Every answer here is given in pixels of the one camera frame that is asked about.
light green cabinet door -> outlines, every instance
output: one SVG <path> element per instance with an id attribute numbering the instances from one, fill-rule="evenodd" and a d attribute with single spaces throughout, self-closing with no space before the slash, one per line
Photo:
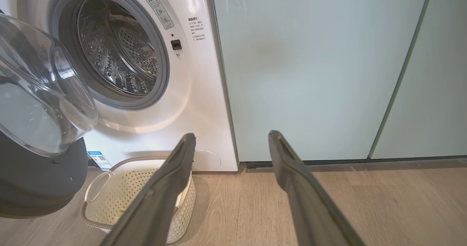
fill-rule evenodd
<path id="1" fill-rule="evenodd" d="M 240 161 L 364 159 L 424 0 L 214 0 Z"/>
<path id="2" fill-rule="evenodd" d="M 467 0 L 430 0 L 371 158 L 467 155 Z"/>

washing machine opening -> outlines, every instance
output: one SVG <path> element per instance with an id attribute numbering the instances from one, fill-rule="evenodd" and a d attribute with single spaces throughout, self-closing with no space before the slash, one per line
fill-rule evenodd
<path id="1" fill-rule="evenodd" d="M 95 99 L 139 109 L 162 97 L 169 76 L 167 50 L 137 1 L 58 0 L 51 25 Z"/>

white washing machine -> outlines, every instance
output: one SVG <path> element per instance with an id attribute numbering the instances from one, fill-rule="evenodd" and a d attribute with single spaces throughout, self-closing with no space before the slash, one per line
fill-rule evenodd
<path id="1" fill-rule="evenodd" d="M 95 99 L 86 149 L 111 165 L 196 136 L 194 171 L 237 171 L 210 0 L 2 0 L 58 38 Z"/>

white perforated basket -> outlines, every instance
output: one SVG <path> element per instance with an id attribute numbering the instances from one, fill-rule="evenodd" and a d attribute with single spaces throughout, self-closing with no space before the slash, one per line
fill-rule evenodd
<path id="1" fill-rule="evenodd" d="M 83 221 L 89 226 L 109 233 L 142 187 L 165 162 L 167 157 L 130 158 L 115 165 L 109 171 L 97 176 L 87 188 L 85 202 L 81 206 Z M 97 194 L 90 197 L 100 179 L 107 181 Z M 167 243 L 178 241 L 185 234 L 196 200 L 195 185 L 190 179 L 177 197 L 174 215 L 170 223 Z"/>

wooden floor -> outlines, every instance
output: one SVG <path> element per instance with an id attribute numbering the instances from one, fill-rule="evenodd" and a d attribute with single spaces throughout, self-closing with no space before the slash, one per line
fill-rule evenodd
<path id="1" fill-rule="evenodd" d="M 105 233 L 82 223 L 89 181 L 62 210 L 0 218 L 2 246 L 97 246 Z M 467 168 L 315 172 L 367 245 L 455 246 L 467 242 Z M 196 174 L 197 199 L 174 245 L 296 245 L 286 194 L 273 173 Z"/>

